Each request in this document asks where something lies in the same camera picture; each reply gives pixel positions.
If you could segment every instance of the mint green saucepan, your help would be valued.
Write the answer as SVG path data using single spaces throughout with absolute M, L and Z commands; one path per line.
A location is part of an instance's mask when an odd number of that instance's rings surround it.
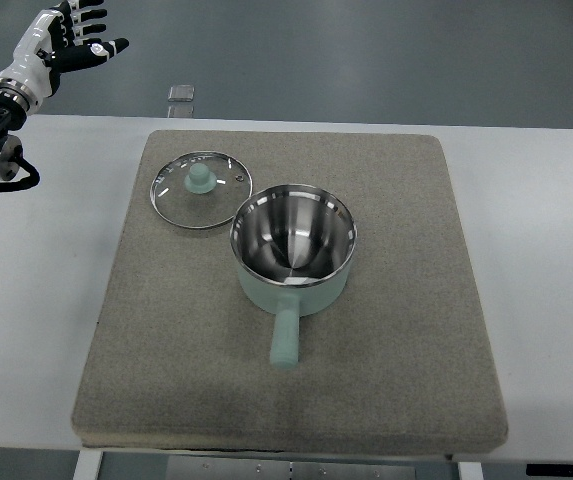
M 270 363 L 299 361 L 299 319 L 341 294 L 357 229 L 336 197 L 308 185 L 278 185 L 248 198 L 233 218 L 230 241 L 242 289 L 275 315 Z

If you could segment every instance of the lid knob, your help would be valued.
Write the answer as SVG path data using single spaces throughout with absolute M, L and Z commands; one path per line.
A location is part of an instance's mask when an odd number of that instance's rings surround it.
M 192 193 L 208 193 L 217 185 L 217 177 L 203 163 L 195 163 L 184 178 L 184 186 Z

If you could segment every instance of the pot handle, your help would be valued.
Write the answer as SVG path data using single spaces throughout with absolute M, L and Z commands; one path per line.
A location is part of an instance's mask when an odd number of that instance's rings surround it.
M 295 368 L 299 361 L 299 298 L 281 295 L 270 347 L 270 364 L 275 368 Z

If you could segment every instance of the glass lid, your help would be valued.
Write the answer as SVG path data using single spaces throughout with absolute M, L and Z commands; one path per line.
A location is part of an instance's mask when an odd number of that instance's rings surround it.
M 150 201 L 173 225 L 204 230 L 230 222 L 252 189 L 250 173 L 241 162 L 223 153 L 193 152 L 159 171 Z

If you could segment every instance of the robotic hand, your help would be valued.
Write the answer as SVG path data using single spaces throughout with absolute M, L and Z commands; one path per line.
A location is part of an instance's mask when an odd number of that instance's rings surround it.
M 0 192 L 26 190 L 39 183 L 37 170 L 23 156 L 21 141 L 8 131 L 19 130 L 26 116 L 37 112 L 44 98 L 57 91 L 62 73 L 100 65 L 128 46 L 124 38 L 102 42 L 88 37 L 106 29 L 103 24 L 84 25 L 106 16 L 106 10 L 87 9 L 102 3 L 66 0 L 42 10 L 17 44 L 13 63 L 0 72 Z M 28 176 L 10 182 L 20 168 Z
M 42 10 L 28 27 L 13 52 L 13 63 L 0 72 L 0 94 L 19 103 L 28 115 L 37 112 L 59 88 L 62 73 L 95 67 L 128 46 L 118 38 L 102 42 L 88 35 L 106 30 L 104 24 L 83 25 L 103 18 L 104 0 L 65 0 Z

